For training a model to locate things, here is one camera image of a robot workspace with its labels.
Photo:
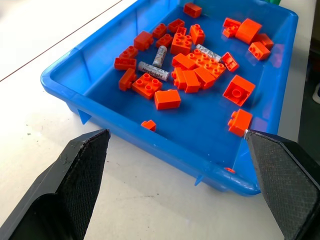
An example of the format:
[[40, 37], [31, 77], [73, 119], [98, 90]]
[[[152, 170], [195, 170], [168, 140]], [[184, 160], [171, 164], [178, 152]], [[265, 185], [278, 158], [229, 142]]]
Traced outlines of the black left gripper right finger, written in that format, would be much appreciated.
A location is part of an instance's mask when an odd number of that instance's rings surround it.
[[320, 165], [297, 142], [247, 129], [258, 184], [284, 240], [320, 240]]

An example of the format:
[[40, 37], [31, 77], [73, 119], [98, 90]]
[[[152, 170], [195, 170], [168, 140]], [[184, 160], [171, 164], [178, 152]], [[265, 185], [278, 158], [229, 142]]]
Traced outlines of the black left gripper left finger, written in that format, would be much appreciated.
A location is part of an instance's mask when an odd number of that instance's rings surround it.
[[100, 129], [70, 140], [0, 227], [0, 240], [84, 240], [110, 136]]

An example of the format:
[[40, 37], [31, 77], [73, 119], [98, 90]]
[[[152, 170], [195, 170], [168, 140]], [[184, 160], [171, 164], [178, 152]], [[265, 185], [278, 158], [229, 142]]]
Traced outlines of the orange plastic toy brick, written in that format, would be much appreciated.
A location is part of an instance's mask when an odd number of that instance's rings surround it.
[[156, 131], [156, 127], [157, 127], [156, 123], [153, 120], [143, 121], [141, 123], [141, 126], [153, 132]]

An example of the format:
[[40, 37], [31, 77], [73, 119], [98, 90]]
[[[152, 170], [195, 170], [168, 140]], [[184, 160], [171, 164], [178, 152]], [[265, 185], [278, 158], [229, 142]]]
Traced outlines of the blue plastic tray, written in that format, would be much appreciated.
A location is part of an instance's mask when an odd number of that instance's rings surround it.
[[[186, 3], [202, 8], [192, 18]], [[274, 42], [270, 56], [257, 60], [244, 42], [223, 36], [226, 18], [247, 18], [262, 25]], [[255, 84], [242, 108], [253, 115], [251, 127], [275, 134], [285, 95], [298, 15], [263, 0], [137, 0], [119, 15], [62, 56], [40, 80], [51, 95], [66, 102], [83, 123], [91, 121], [222, 192], [243, 196], [260, 192], [248, 145], [229, 132], [228, 121], [239, 107], [223, 96], [234, 77], [225, 71], [213, 87], [187, 94], [181, 91], [178, 108], [157, 110], [153, 100], [119, 89], [123, 72], [115, 58], [142, 31], [181, 19], [187, 27], [199, 24], [204, 46], [238, 62], [236, 74]], [[141, 126], [153, 120], [155, 132]]]

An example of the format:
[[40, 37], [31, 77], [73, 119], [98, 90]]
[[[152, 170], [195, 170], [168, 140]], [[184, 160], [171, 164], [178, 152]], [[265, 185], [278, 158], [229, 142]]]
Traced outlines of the orange eight-stud long block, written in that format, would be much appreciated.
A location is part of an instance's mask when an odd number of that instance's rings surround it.
[[209, 57], [206, 53], [201, 52], [199, 49], [195, 49], [189, 53], [187, 57], [192, 60], [198, 67], [203, 67], [216, 79], [218, 79], [225, 71], [224, 64], [218, 62], [214, 58]]

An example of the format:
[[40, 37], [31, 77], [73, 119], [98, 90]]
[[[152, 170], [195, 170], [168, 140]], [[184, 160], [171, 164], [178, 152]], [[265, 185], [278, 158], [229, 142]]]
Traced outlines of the white battery with Heybright print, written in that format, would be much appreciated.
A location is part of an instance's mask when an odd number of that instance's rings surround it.
[[150, 65], [148, 63], [145, 63], [143, 61], [140, 61], [138, 63], [138, 70], [143, 72], [143, 73], [147, 73], [149, 75], [151, 75], [152, 77], [162, 80], [162, 81], [167, 81], [169, 78], [170, 73], [160, 69], [158, 67], [155, 67], [153, 65]]

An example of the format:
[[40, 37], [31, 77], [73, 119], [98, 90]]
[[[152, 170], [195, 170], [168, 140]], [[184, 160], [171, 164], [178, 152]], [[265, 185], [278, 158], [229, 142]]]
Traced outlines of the white battery with dark print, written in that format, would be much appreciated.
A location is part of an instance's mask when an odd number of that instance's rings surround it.
[[196, 48], [197, 50], [199, 50], [201, 53], [206, 54], [206, 55], [208, 55], [210, 58], [216, 60], [217, 62], [221, 62], [221, 60], [222, 60], [222, 57], [221, 57], [220, 55], [218, 55], [217, 53], [215, 53], [215, 52], [211, 51], [210, 49], [204, 47], [204, 46], [201, 45], [201, 44], [197, 44], [197, 45], [195, 46], [195, 48]]

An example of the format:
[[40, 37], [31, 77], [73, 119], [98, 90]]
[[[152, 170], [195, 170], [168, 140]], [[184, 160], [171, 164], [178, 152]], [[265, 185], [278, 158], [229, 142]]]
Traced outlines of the orange curved block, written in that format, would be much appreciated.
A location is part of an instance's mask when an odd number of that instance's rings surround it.
[[246, 44], [251, 44], [255, 36], [261, 30], [262, 25], [250, 18], [245, 19], [239, 26], [235, 37]]

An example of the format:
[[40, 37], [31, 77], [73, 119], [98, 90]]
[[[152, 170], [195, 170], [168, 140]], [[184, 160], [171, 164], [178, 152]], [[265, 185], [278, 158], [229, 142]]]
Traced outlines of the white grey patterned battery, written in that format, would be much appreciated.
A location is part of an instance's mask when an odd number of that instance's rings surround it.
[[153, 60], [152, 65], [154, 67], [161, 68], [162, 65], [163, 65], [164, 59], [166, 57], [166, 54], [167, 54], [167, 47], [164, 46], [164, 45], [161, 45], [158, 48], [158, 51], [156, 53], [156, 56], [155, 56], [155, 58]]

